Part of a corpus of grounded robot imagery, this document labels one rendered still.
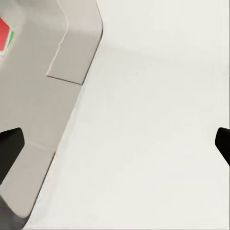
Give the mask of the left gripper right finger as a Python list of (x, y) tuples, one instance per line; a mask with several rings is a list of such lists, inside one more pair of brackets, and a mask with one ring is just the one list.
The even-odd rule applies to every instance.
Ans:
[(230, 129), (223, 127), (218, 129), (215, 145), (230, 166)]

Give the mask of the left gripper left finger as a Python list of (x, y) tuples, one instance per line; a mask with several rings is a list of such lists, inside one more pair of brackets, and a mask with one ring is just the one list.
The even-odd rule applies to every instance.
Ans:
[(25, 140), (20, 127), (0, 133), (0, 185), (24, 146)]

